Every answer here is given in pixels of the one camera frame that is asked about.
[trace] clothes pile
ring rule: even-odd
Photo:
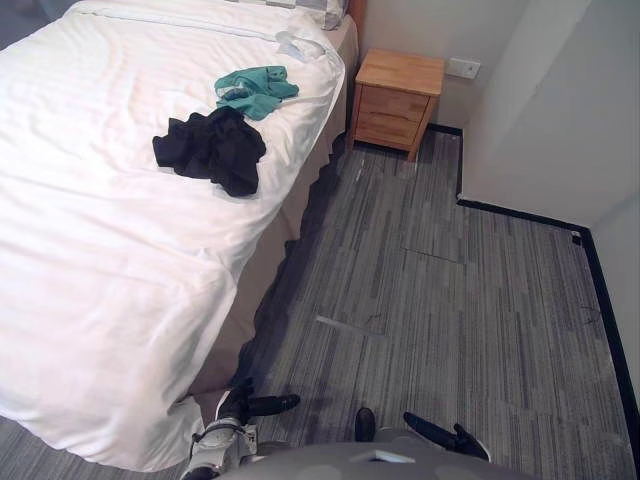
[[[161,167],[178,175],[208,178],[232,197],[258,190],[257,163],[266,153],[260,133],[244,121],[262,120],[284,98],[298,94],[286,81],[283,66],[248,68],[215,83],[218,109],[208,116],[192,113],[186,122],[169,119],[168,134],[153,138],[153,151]]]

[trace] bed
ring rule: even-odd
[[[276,53],[283,30],[325,53]],[[211,0],[80,2],[0,53],[1,415],[107,465],[185,457],[299,235],[357,56],[350,17],[325,35],[296,10]],[[300,95],[251,123],[254,196],[158,169],[169,117],[210,112],[216,78],[264,64]]]

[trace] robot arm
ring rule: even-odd
[[[215,419],[204,432],[194,434],[189,465],[181,480],[210,480],[237,469],[243,457],[255,455],[257,435],[249,418],[276,415],[300,402],[297,395],[249,398],[251,379],[229,390],[218,403]]]

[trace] teal clothing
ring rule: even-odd
[[[216,81],[218,107],[231,107],[252,120],[262,120],[283,98],[295,97],[298,87],[287,82],[283,66],[238,70]]]

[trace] wall outlet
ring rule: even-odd
[[[454,77],[462,77],[473,80],[478,75],[478,70],[482,64],[473,60],[461,60],[459,58],[450,58],[447,61],[445,73]]]

